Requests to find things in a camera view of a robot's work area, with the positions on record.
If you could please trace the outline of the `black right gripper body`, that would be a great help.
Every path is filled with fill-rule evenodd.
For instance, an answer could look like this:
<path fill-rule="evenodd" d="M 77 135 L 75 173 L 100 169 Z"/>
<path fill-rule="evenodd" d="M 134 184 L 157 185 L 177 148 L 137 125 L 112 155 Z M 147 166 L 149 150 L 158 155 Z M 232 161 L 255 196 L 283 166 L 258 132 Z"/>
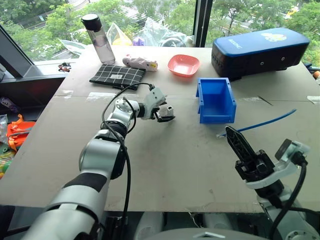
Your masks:
<path fill-rule="evenodd" d="M 235 162 L 235 169 L 242 180 L 260 181 L 274 172 L 274 163 L 262 149 L 253 154 L 236 153 L 236 155 L 239 160 Z"/>

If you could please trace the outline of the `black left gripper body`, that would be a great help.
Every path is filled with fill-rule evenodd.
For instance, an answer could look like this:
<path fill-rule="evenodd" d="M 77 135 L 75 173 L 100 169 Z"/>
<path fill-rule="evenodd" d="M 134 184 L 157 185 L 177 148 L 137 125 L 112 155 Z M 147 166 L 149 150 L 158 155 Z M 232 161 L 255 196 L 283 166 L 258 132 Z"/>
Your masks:
<path fill-rule="evenodd" d="M 158 122 L 160 122 L 162 120 L 159 106 L 151 109 L 149 119 L 150 120 L 157 120 Z"/>

